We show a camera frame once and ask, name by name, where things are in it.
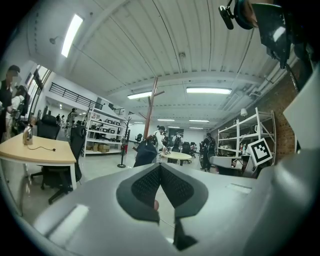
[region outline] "round table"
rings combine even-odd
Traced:
[[[189,160],[192,158],[192,156],[189,154],[180,153],[180,152],[172,152],[172,151],[170,151],[170,154],[160,153],[160,156],[162,156],[164,158],[168,158],[168,159],[180,160],[181,166],[183,165],[184,160]]]

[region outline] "wooden pole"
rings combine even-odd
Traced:
[[[151,118],[151,113],[152,113],[152,106],[154,105],[154,98],[155,98],[155,94],[156,94],[156,90],[157,90],[157,83],[158,83],[158,77],[156,76],[154,78],[151,99],[149,102],[148,114],[146,115],[146,121],[145,121],[145,126],[144,126],[144,133],[143,133],[144,139],[146,139],[148,137],[150,118]]]

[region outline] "gray floor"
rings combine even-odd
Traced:
[[[58,136],[59,140],[66,140],[64,131]],[[128,146],[128,152],[124,156],[123,163],[126,168],[118,168],[117,164],[121,162],[120,154],[99,154],[99,155],[87,155],[86,158],[82,156],[79,159],[79,165],[82,172],[82,178],[80,180],[83,185],[85,182],[89,182],[99,177],[110,175],[117,172],[130,169],[135,163],[136,152],[132,149],[134,144],[130,142]],[[23,169],[21,164],[12,163],[15,166],[11,166],[10,169],[14,171],[6,171],[7,177],[10,179],[9,187],[13,191],[13,196],[18,201],[21,201],[23,217],[31,225],[39,214],[41,214],[47,207],[49,207],[48,199],[57,191],[50,187],[45,186],[44,190],[41,190],[42,177],[36,176],[34,179],[24,178]],[[198,154],[196,158],[192,158],[192,163],[184,164],[186,168],[193,168],[200,170],[200,163]],[[28,164],[28,173],[40,172],[41,167]],[[160,231],[167,238],[173,238],[174,236],[174,208],[166,197],[164,191],[160,187],[157,194],[156,200],[159,202],[159,215],[160,215]]]

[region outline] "fluorescent light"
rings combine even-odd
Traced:
[[[211,87],[188,87],[186,89],[188,94],[230,94],[231,89],[211,88]]]
[[[209,122],[209,120],[189,120],[190,122]]]
[[[65,57],[68,57],[68,53],[70,50],[70,47],[72,45],[72,42],[74,41],[74,38],[76,36],[76,33],[83,22],[83,19],[80,18],[78,15],[74,15],[73,19],[70,23],[70,26],[68,28],[68,31],[66,33],[66,36],[64,38],[63,46],[62,46],[62,52],[61,54]]]
[[[130,100],[133,100],[133,99],[138,99],[138,98],[145,98],[145,97],[151,96],[151,94],[152,94],[152,91],[147,91],[147,92],[131,94],[131,95],[128,95],[127,97]]]

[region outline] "table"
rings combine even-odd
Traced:
[[[39,166],[61,167],[70,166],[72,188],[73,190],[75,190],[77,188],[75,173],[76,158],[71,151],[69,143],[67,141],[48,139],[37,136],[33,136],[32,140],[32,145],[23,145],[23,134],[21,133],[3,142],[2,144],[0,144],[0,159],[23,164],[24,174],[26,177],[28,176],[26,164],[31,163]],[[3,186],[5,193],[7,193],[7,195],[10,195],[10,197],[13,199],[6,182],[5,174],[2,170],[1,164],[0,177],[2,182],[5,184]],[[13,202],[14,204],[12,205],[12,207],[14,207],[17,213],[22,216],[22,213],[17,207],[16,202],[14,200]]]
[[[170,158],[170,159],[175,159],[175,160],[180,160],[180,165],[182,166],[184,163],[184,160],[189,160],[192,158],[191,155],[185,154],[185,153],[180,153],[180,152],[172,152],[170,151],[170,154],[164,154],[160,153],[160,156],[164,158]]]

